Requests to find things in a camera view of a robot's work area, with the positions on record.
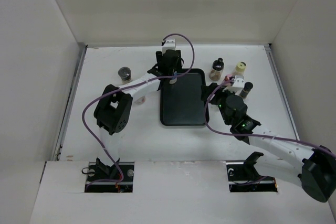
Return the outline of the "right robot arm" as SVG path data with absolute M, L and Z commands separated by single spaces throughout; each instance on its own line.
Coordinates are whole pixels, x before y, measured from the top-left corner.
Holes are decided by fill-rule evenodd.
M 218 107 L 224 123 L 230 127 L 229 136 L 261 148 L 283 161 L 282 164 L 272 164 L 261 160 L 263 153 L 252 153 L 244 161 L 243 172 L 248 179 L 278 177 L 301 187 L 319 202 L 327 202 L 335 192 L 335 154 L 327 147 L 281 137 L 268 130 L 248 116 L 248 107 L 241 97 L 222 85 L 202 85 L 201 99 L 206 105 Z

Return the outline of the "tall jar white beads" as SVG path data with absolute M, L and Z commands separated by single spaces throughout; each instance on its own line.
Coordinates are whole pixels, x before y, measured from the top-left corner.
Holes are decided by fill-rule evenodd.
M 170 81 L 169 84 L 175 84 L 177 82 L 177 77 L 173 77 Z

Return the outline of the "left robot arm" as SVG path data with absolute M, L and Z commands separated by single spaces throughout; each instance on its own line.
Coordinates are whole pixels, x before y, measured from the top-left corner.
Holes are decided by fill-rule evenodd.
M 104 162 L 101 156 L 96 158 L 96 163 L 90 168 L 98 178 L 109 182 L 123 178 L 118 164 L 119 141 L 114 141 L 112 135 L 120 133 L 127 125 L 132 104 L 149 93 L 159 91 L 164 83 L 176 82 L 182 65 L 180 50 L 163 49 L 156 52 L 156 64 L 141 78 L 119 87 L 112 84 L 105 87 L 93 116 L 99 128 L 96 139 L 110 163 Z

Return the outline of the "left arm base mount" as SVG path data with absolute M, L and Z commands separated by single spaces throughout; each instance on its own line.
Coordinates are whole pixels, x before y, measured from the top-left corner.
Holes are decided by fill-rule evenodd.
M 120 163 L 117 161 L 122 173 L 115 165 L 105 165 L 100 159 L 95 163 L 89 163 L 81 170 L 86 176 L 86 193 L 132 193 L 135 172 L 134 163 Z

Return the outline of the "black top grinder bottle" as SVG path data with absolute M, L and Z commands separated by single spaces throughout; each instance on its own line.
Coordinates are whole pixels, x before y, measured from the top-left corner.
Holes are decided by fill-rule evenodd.
M 128 83 L 131 81 L 131 69 L 128 67 L 121 67 L 118 70 L 118 75 L 123 83 Z

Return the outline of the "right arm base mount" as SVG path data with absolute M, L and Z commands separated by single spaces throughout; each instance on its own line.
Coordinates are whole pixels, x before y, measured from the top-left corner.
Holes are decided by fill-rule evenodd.
M 231 193 L 278 192 L 276 180 L 273 177 L 260 176 L 254 168 L 262 156 L 263 153 L 253 152 L 245 160 L 226 162 Z

